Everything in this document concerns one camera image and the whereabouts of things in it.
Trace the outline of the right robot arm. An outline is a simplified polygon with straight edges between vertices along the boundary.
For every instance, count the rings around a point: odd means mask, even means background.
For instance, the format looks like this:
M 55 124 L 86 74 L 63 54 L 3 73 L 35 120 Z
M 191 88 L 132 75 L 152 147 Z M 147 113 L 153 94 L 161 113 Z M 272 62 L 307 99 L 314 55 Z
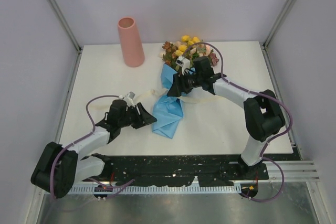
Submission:
M 223 97 L 244 110 L 249 138 L 235 165 L 235 172 L 244 179 L 256 175 L 263 162 L 262 156 L 267 141 L 285 125 L 275 94 L 271 90 L 253 94 L 238 87 L 227 80 L 223 73 L 215 73 L 206 57 L 196 58 L 194 69 L 190 69 L 190 61 L 182 56 L 178 57 L 177 65 L 181 67 L 182 72 L 173 75 L 173 83 L 167 96 L 180 97 L 194 88 L 201 87 L 204 91 Z

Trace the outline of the blue wrapping paper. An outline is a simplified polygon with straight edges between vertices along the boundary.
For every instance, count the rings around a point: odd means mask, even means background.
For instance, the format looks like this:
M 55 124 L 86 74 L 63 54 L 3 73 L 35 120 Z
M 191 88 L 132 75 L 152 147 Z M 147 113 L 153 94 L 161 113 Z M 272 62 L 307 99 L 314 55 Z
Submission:
M 177 72 L 164 64 L 161 70 L 161 84 L 165 89 L 170 89 L 173 84 L 173 75 Z M 157 121 L 152 126 L 152 132 L 172 139 L 180 120 L 183 118 L 183 102 L 176 97 L 168 97 L 166 91 L 153 106 L 153 116 Z

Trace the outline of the cream ribbon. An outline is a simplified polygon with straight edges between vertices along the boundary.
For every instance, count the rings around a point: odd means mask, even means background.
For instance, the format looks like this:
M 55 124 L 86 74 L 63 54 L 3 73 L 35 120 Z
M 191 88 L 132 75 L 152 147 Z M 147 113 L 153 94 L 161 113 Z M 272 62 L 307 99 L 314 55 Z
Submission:
M 144 100 L 146 100 L 147 98 L 151 97 L 151 96 L 156 96 L 156 97 L 161 97 L 164 94 L 167 93 L 167 89 L 166 88 L 161 88 L 159 90 L 155 90 L 155 89 L 151 89 L 148 90 L 138 96 L 136 96 L 133 101 L 135 103 L 138 102 L 142 102 Z M 218 95 L 212 96 L 210 98 L 202 98 L 202 99 L 198 99 L 198 98 L 191 98 L 191 97 L 178 97 L 179 100 L 185 102 L 185 103 L 190 103 L 190 104 L 200 104 L 200 103 L 210 103 L 210 102 L 215 102 L 215 101 L 220 101 L 223 100 L 223 97 L 220 97 Z M 92 105 L 92 102 L 87 103 L 88 108 L 93 108 L 95 110 L 103 110 L 103 109 L 107 109 L 107 105 Z

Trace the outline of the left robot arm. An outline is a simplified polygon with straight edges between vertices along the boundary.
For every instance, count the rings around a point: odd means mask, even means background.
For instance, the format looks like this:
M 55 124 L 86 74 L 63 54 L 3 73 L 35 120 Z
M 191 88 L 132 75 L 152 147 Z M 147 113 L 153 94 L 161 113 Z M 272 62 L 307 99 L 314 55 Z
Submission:
M 124 127 L 139 129 L 156 121 L 141 103 L 114 100 L 103 119 L 94 124 L 93 131 L 86 136 L 66 146 L 48 143 L 30 182 L 59 199 L 66 196 L 75 183 L 90 177 L 106 181 L 112 175 L 112 168 L 104 157 L 92 152 L 116 139 Z

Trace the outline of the artificial flower bunch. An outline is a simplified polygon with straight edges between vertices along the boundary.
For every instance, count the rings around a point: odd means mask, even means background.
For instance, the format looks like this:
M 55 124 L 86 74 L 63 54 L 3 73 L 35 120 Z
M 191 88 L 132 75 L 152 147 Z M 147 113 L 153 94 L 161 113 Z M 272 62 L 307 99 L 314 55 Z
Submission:
M 177 72 L 183 72 L 182 64 L 178 63 L 181 56 L 189 61 L 188 69 L 194 68 L 194 61 L 203 56 L 208 59 L 212 67 L 216 66 L 219 59 L 214 49 L 209 45 L 201 44 L 201 42 L 203 40 L 198 37 L 191 38 L 188 35 L 182 36 L 180 41 L 166 41 L 162 45 L 163 51 L 160 53 L 160 58 Z

